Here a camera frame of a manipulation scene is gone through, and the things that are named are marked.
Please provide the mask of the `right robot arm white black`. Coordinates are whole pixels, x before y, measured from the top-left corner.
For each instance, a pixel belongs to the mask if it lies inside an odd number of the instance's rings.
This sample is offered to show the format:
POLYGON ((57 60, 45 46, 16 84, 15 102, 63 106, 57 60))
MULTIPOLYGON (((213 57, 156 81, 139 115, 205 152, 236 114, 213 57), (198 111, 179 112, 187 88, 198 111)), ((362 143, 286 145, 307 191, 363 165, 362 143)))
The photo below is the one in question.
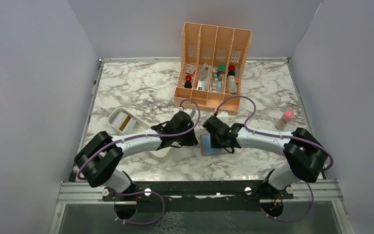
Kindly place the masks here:
POLYGON ((264 179, 261 192, 274 198, 290 184, 304 181, 315 183, 329 156, 323 147, 304 128, 293 132, 251 130, 244 124, 228 126, 216 116, 203 124, 210 134, 213 148, 251 148, 284 156, 287 164, 271 170, 264 179))

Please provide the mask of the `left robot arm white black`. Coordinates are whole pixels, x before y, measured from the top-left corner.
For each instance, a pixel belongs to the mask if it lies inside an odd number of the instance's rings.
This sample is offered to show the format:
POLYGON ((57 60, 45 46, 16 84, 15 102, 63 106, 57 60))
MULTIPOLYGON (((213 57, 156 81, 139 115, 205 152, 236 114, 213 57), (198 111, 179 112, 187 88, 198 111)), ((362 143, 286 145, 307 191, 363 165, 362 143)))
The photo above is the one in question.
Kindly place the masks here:
POLYGON ((117 169, 119 162, 138 153, 197 145, 196 124, 192 121, 194 114, 193 109, 179 109, 171 120, 127 136, 99 132, 74 158, 77 178, 86 180, 93 188, 108 187, 121 200, 130 199, 135 184, 127 173, 117 169))

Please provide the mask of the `brown leather card holder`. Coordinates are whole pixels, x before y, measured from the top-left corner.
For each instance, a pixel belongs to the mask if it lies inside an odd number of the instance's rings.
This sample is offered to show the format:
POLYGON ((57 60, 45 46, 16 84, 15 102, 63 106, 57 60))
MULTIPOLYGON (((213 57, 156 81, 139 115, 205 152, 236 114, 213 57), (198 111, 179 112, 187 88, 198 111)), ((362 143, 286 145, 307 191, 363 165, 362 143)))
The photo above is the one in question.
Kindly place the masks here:
POLYGON ((201 156, 217 156, 229 154, 226 149, 212 148, 210 135, 200 135, 201 156))

